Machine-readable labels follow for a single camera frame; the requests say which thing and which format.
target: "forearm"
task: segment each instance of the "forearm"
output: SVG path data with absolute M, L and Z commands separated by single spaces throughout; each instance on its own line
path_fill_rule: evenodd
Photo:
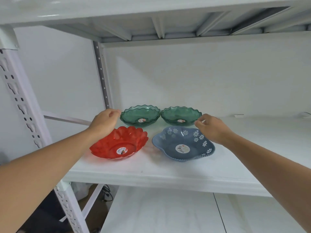
M 97 140 L 85 130 L 1 166 L 0 232 L 16 232 Z M 18 209 L 23 214 L 16 215 Z
M 311 169 L 234 133 L 224 137 L 222 145 L 236 155 L 307 232 L 311 232 Z

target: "perforated metal upright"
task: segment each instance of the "perforated metal upright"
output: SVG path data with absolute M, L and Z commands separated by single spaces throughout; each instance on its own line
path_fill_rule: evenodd
M 11 27 L 0 27 L 0 76 L 15 104 L 19 117 L 29 130 L 35 148 L 52 144 L 37 98 L 18 56 L 18 42 Z M 75 233 L 89 233 L 85 217 L 69 182 L 60 181 L 54 188 L 57 198 Z

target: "white wall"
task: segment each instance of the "white wall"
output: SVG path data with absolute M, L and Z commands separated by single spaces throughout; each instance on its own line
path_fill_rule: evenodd
M 46 27 L 15 29 L 19 54 L 44 111 L 91 121 L 104 109 L 91 40 Z M 35 150 L 0 81 L 0 163 Z M 53 141 L 86 127 L 46 120 Z
M 114 107 L 179 105 L 218 117 L 311 112 L 310 43 L 310 33 L 105 43 Z

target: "hand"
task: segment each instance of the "hand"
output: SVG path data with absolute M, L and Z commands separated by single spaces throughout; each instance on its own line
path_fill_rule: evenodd
M 95 116 L 87 130 L 95 135 L 96 140 L 100 140 L 113 131 L 120 114 L 120 110 L 106 109 Z
M 209 114 L 203 114 L 194 125 L 207 139 L 218 144 L 222 144 L 228 136 L 235 134 L 221 119 Z

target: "left hand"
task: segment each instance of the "left hand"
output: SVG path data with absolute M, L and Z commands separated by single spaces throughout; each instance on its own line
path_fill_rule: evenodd
M 100 140 L 113 131 L 120 114 L 120 110 L 106 109 L 95 116 L 87 130 L 91 131 L 97 140 Z

